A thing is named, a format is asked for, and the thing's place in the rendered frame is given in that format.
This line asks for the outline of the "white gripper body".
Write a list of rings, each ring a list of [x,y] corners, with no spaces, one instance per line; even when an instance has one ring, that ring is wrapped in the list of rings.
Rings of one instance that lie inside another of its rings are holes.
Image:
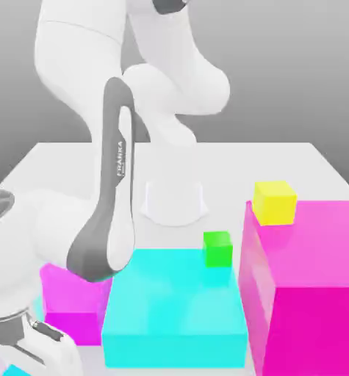
[[[30,376],[84,376],[82,360],[73,341],[0,345],[0,357]]]

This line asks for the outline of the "small cyan cube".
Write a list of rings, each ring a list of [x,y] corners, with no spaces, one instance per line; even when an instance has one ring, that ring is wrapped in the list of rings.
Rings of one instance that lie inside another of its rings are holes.
[[[29,373],[11,364],[3,371],[1,376],[31,376]]]

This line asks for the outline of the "small green cube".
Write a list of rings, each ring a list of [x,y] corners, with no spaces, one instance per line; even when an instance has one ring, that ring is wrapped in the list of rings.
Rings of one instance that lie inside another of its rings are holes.
[[[207,267],[231,267],[233,244],[228,231],[204,232],[203,249]]]

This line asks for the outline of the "small yellow cube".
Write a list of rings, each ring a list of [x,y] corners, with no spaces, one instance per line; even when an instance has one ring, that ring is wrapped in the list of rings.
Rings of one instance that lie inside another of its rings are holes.
[[[297,194],[286,181],[254,184],[252,210],[260,226],[294,223]]]

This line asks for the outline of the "large magenta box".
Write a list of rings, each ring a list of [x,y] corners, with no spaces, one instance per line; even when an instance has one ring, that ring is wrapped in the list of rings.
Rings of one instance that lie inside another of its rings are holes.
[[[52,264],[40,270],[45,322],[80,346],[100,346],[112,279],[90,283]]]

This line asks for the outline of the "large cyan box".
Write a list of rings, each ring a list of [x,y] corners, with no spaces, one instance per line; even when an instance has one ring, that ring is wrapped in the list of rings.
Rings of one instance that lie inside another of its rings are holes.
[[[200,249],[137,249],[113,279],[102,330],[110,369],[241,369],[248,331],[232,267]]]

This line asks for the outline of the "large pink box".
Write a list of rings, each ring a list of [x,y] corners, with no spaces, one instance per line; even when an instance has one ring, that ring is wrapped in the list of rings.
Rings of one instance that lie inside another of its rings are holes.
[[[256,376],[349,376],[349,201],[283,226],[247,206],[238,284]]]

